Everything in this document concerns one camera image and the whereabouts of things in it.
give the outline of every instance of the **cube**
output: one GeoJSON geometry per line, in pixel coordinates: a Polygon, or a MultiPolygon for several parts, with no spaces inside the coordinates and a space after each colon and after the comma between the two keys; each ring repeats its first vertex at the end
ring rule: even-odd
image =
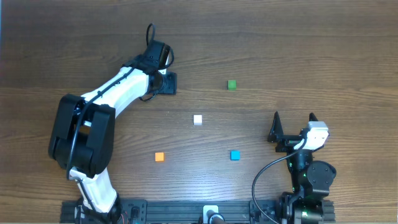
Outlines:
{"type": "Polygon", "coordinates": [[[239,151],[231,151],[231,160],[238,161],[241,159],[241,152],[239,151]]]}
{"type": "Polygon", "coordinates": [[[164,152],[155,152],[155,161],[164,162],[164,152]]]}
{"type": "Polygon", "coordinates": [[[193,125],[201,125],[201,115],[193,115],[193,125]]]}
{"type": "Polygon", "coordinates": [[[228,80],[228,90],[236,90],[236,80],[228,80]]]}

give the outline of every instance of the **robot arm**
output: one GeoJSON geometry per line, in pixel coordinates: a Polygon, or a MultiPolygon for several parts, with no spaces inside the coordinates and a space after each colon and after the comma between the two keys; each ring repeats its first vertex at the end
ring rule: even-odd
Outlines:
{"type": "Polygon", "coordinates": [[[103,223],[116,223],[122,209],[106,168],[113,151],[115,118],[145,94],[153,94],[151,98],[176,94],[177,75],[166,71],[174,54],[168,45],[153,39],[154,32],[146,51],[125,63],[115,77],[82,96],[65,95],[58,106],[49,156],[67,170],[68,180],[77,182],[83,196],[80,212],[103,223]]]}

